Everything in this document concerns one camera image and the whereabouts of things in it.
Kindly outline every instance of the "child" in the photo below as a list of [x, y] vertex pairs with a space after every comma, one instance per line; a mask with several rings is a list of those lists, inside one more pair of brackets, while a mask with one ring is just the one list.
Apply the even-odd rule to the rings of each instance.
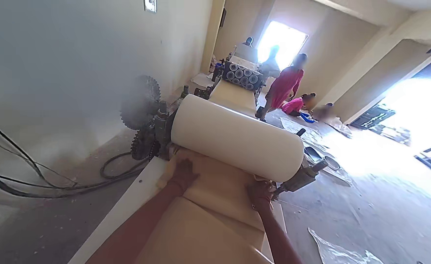
[[293, 117], [300, 116], [300, 110], [311, 110], [314, 107], [314, 99], [316, 94], [303, 94], [302, 97], [296, 98], [282, 106], [282, 111]]

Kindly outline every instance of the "white roller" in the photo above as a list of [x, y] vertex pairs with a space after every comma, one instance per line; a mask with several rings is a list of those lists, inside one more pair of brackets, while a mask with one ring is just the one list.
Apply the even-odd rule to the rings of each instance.
[[289, 180], [303, 159], [299, 136], [192, 94], [178, 108], [171, 140], [276, 182]]

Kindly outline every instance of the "person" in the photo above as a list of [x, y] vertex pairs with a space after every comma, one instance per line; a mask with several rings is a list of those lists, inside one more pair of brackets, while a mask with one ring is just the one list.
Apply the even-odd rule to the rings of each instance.
[[275, 264], [302, 264], [287, 234], [274, 217], [271, 210], [271, 199], [274, 187], [270, 182], [257, 181], [248, 186], [248, 197], [253, 208], [258, 211], [266, 231], [269, 247]]
[[303, 67], [306, 63], [307, 56], [305, 53], [295, 56], [292, 66], [285, 68], [281, 75], [272, 83], [269, 92], [266, 94], [265, 107], [257, 112], [256, 117], [265, 121], [266, 114], [279, 108], [285, 99], [289, 96], [290, 91], [297, 93], [300, 81], [304, 75]]
[[269, 77], [277, 78], [281, 74], [279, 70], [279, 66], [277, 65], [276, 56], [279, 52], [279, 45], [275, 45], [271, 47], [271, 51], [269, 52], [268, 59], [263, 62], [259, 67], [258, 71], [263, 75], [262, 85], [259, 89], [254, 93], [255, 103], [258, 104], [258, 97], [261, 93], [261, 89], [266, 85], [266, 81]]
[[253, 44], [253, 38], [252, 37], [248, 37], [246, 39], [245, 42], [243, 42], [242, 44], [247, 45], [248, 47], [253, 47], [251, 44]]
[[293, 117], [300, 116], [300, 110], [311, 110], [315, 105], [315, 93], [302, 94], [301, 97], [290, 100], [287, 104], [282, 106], [282, 111], [287, 115]]
[[[171, 202], [182, 196], [198, 176], [192, 171], [190, 160], [179, 161], [167, 185], [118, 227], [86, 264], [133, 264]], [[267, 181], [247, 187], [253, 208], [261, 216], [275, 264], [301, 264], [271, 211], [272, 191], [272, 184]]]
[[318, 121], [327, 122], [333, 118], [336, 118], [336, 114], [333, 111], [333, 103], [327, 103], [322, 106], [318, 106], [312, 111], [312, 117]]

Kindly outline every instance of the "woman in pink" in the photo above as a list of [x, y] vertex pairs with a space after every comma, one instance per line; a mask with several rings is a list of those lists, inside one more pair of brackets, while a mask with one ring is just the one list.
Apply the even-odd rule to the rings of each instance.
[[295, 98], [288, 102], [287, 104], [282, 106], [282, 111], [287, 115], [291, 115], [293, 117], [300, 116], [300, 110], [305, 106], [306, 110], [310, 110], [314, 105], [314, 99], [316, 94], [303, 94], [299, 98]]
[[264, 109], [256, 117], [264, 121], [268, 112], [282, 105], [284, 100], [289, 96], [290, 91], [294, 91], [295, 96], [304, 75], [303, 66], [306, 63], [306, 59], [305, 53], [295, 56], [292, 66], [285, 68], [281, 72], [281, 75], [273, 82], [269, 92], [265, 96], [266, 105]]

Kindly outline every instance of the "pink clothing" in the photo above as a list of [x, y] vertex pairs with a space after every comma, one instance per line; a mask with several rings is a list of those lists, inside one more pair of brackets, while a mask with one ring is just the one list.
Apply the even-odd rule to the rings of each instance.
[[268, 92], [273, 97], [271, 108], [279, 108], [289, 96], [290, 91], [294, 91], [294, 95], [297, 93], [303, 75], [302, 69], [296, 69], [293, 66], [287, 67], [281, 72]]
[[301, 97], [295, 98], [292, 101], [288, 102], [282, 107], [282, 111], [286, 114], [290, 114], [292, 111], [300, 112], [303, 106], [303, 100]]

